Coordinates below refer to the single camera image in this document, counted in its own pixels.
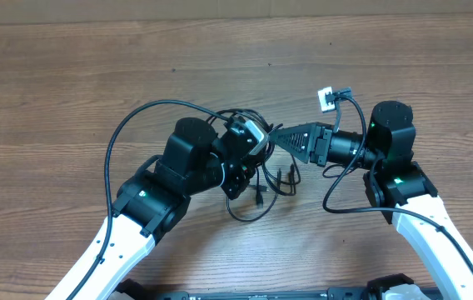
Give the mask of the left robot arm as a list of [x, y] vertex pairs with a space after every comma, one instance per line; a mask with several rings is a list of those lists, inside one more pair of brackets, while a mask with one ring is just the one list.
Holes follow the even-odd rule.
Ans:
[[192, 195], [220, 187], [228, 198], [238, 198], [255, 174], [268, 135], [238, 116], [225, 127], [219, 136], [205, 120], [180, 119], [163, 154], [149, 158], [120, 186], [111, 217], [49, 298], [109, 298], [185, 216]]

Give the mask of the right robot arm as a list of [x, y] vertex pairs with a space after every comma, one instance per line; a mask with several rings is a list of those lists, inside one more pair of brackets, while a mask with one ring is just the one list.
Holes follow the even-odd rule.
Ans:
[[435, 185], [413, 161], [411, 107], [374, 106], [362, 132], [321, 122], [277, 129], [270, 139], [304, 163], [363, 169], [367, 212], [380, 212], [411, 245], [445, 299], [473, 299], [473, 251], [451, 221]]

